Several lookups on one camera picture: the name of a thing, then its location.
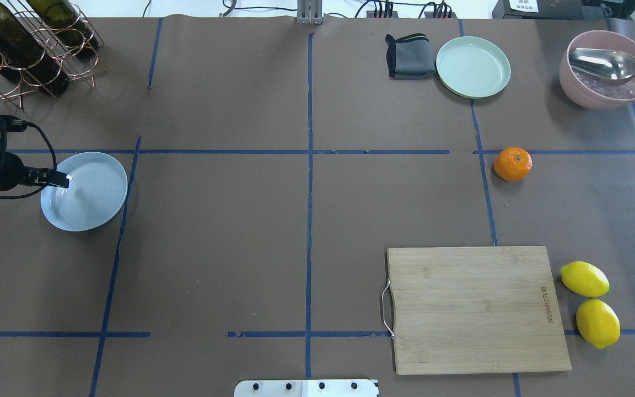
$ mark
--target lemon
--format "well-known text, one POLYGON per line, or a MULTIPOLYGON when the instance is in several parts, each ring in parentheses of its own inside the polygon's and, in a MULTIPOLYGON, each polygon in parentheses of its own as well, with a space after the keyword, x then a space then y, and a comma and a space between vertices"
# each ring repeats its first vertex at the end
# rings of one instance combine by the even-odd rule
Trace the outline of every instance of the lemon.
POLYGON ((560 268, 562 283, 581 296, 599 297, 609 292, 609 281, 604 273, 587 262, 570 262, 560 268))
POLYGON ((599 299, 587 299, 577 309, 577 329, 585 341, 602 350, 619 340, 621 327, 617 314, 599 299))

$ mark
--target power strip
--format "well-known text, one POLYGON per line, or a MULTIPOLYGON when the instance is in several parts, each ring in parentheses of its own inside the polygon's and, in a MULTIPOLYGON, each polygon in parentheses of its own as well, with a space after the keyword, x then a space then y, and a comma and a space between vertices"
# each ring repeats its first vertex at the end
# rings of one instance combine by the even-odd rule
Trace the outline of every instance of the power strip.
MULTIPOLYGON (((452 19, 456 19, 457 15, 455 15, 455 13, 452 13, 452 19)), ((426 19, 433 19, 433 11, 426 11, 426 19)))
MULTIPOLYGON (((367 17, 367 18, 376 18, 376 19, 386 19, 386 17, 384 17, 384 16, 383 16, 383 17, 381 17, 381 18, 379 18, 378 16, 377 16, 377 17, 375 17, 375 16, 374 16, 374 13, 375 13, 375 12, 376 12, 376 11, 373 11, 373 10, 371 10, 371 11, 369 11, 369 10, 368 10, 368 11, 366 11, 366 17, 367 17)), ((398 11, 394 11, 394 12, 393 12, 393 15, 391 15, 391 18, 398 18, 398 17, 399 17, 399 13, 398 13, 398 11)))

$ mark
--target wooden cutting board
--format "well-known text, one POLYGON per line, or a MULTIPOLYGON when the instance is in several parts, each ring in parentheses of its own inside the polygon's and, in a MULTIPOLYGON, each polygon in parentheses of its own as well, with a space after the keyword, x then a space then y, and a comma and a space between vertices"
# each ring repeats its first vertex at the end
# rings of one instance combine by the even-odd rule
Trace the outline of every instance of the wooden cutting board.
POLYGON ((569 371, 544 246, 390 248, 396 374, 569 371))

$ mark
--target white metal bracket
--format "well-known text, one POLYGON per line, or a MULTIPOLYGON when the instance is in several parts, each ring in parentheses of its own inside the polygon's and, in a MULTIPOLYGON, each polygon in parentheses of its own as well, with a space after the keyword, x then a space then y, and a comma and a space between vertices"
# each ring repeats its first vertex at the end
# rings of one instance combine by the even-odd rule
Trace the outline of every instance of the white metal bracket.
POLYGON ((379 397, 379 382, 371 379, 308 379, 242 381, 234 397, 379 397))
POLYGON ((322 25, 322 0, 298 0, 298 25, 322 25))

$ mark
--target black cable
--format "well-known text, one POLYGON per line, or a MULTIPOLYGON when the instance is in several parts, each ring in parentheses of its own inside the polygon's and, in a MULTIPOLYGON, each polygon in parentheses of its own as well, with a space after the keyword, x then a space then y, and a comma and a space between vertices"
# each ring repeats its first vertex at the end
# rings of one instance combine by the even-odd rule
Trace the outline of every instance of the black cable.
POLYGON ((391 2, 392 4, 398 4, 400 6, 415 6, 415 7, 422 7, 424 4, 420 3, 420 4, 415 4, 415 3, 397 3, 397 2, 391 2))
MULTIPOLYGON (((231 8, 222 0, 222 5, 231 8)), ((284 10, 284 11, 297 11, 297 8, 284 8, 284 7, 234 7, 235 10, 284 10)))
POLYGON ((234 10, 234 8, 236 8, 236 0, 232 0, 232 4, 230 4, 229 9, 224 11, 222 16, 224 17, 224 16, 229 15, 229 13, 231 13, 234 10))
MULTIPOLYGON (((32 126, 33 128, 38 130, 38 133, 41 134, 41 137, 43 138, 43 141, 45 141, 46 146, 48 146, 48 150, 51 153, 51 158, 53 158, 53 173, 55 174, 56 171, 58 171, 58 160, 56 160, 55 151, 53 150, 53 145, 51 145, 51 142, 48 140, 48 137, 46 136, 46 134, 43 133, 43 130, 40 128, 40 126, 37 126, 36 124, 30 121, 27 121, 27 123, 28 123, 28 126, 32 126)), ((18 196, 0 196, 0 200, 25 199, 26 197, 30 197, 30 196, 34 196, 35 194, 38 194, 40 191, 45 189, 49 184, 50 184, 50 181, 46 181, 46 183, 43 186, 40 186, 38 189, 27 194, 20 194, 18 196)))
POLYGON ((143 10, 143 14, 141 14, 141 18, 143 18, 144 16, 146 16, 146 10, 148 10, 148 7, 151 5, 151 0, 148 0, 148 3, 146 3, 146 7, 144 7, 143 10))
POLYGON ((374 16, 376 16, 376 3, 379 3, 379 5, 381 5, 381 2, 379 2, 378 0, 367 0, 366 2, 363 2, 361 7, 359 7, 359 10, 357 10, 356 14, 354 15, 354 17, 358 17, 359 13, 363 10, 363 8, 368 4, 374 2, 374 16))
POLYGON ((418 14, 418 18, 423 16, 423 13, 426 12, 426 8, 428 8, 428 6, 433 6, 433 18, 435 17, 435 13, 438 11, 438 5, 435 4, 435 2, 429 2, 425 6, 423 6, 423 8, 421 8, 421 13, 418 14))
POLYGON ((433 13, 433 18, 452 18, 452 7, 443 0, 438 3, 437 10, 433 13))

